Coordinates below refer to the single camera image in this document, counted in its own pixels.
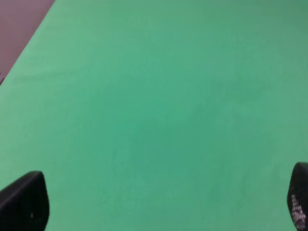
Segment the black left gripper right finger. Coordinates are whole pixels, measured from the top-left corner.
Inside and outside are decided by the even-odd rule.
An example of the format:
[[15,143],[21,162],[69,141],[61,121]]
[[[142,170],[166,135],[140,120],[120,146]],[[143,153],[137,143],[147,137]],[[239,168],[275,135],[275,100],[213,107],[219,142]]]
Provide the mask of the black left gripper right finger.
[[308,230],[308,163],[295,164],[288,194],[287,205],[297,231]]

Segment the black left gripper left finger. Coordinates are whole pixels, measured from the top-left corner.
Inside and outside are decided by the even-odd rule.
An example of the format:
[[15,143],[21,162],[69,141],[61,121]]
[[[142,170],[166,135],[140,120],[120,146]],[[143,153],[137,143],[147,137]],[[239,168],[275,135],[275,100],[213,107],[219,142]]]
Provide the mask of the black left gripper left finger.
[[30,171],[0,191],[2,231],[44,231],[49,215],[49,197],[41,171]]

